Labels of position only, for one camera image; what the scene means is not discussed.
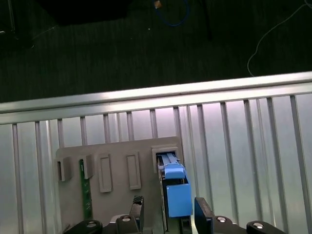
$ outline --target blue cable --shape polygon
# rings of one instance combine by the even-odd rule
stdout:
[[[189,7],[189,4],[187,2],[187,0],[183,0],[185,5],[186,5],[186,14],[185,14],[185,17],[179,22],[179,23],[176,23],[176,24],[171,24],[169,22],[167,22],[163,16],[161,15],[161,13],[158,11],[158,9],[155,7],[155,0],[152,0],[152,3],[153,3],[153,7],[155,8],[155,11],[156,11],[156,14],[159,16],[159,18],[168,26],[170,27],[177,27],[177,26],[180,26],[181,24],[184,23],[184,21],[188,18],[189,14],[190,14],[190,7]]]

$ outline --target aluminum rail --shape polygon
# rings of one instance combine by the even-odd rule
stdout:
[[[0,104],[0,124],[312,92],[312,72]]]

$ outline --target green circuit board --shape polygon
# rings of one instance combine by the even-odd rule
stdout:
[[[92,199],[91,199],[91,189],[90,180],[84,177],[84,165],[83,160],[79,161],[80,170],[80,180],[81,180],[81,191],[82,191],[82,208],[84,219],[92,219]]]

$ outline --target screw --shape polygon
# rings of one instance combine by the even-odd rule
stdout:
[[[131,218],[129,216],[125,216],[122,218],[122,221],[124,222],[129,222],[131,220]]]
[[[96,226],[95,222],[89,222],[88,225],[87,225],[87,228],[92,228],[92,227],[95,227],[95,226]]]
[[[258,229],[263,229],[263,225],[261,223],[254,223],[253,225]]]
[[[226,219],[224,217],[218,217],[217,220],[221,223],[225,223]]]

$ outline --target small orange object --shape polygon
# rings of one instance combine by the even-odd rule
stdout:
[[[156,8],[156,9],[162,7],[161,2],[160,2],[159,0],[158,0],[158,1],[154,1],[154,5],[155,5],[155,8]]]

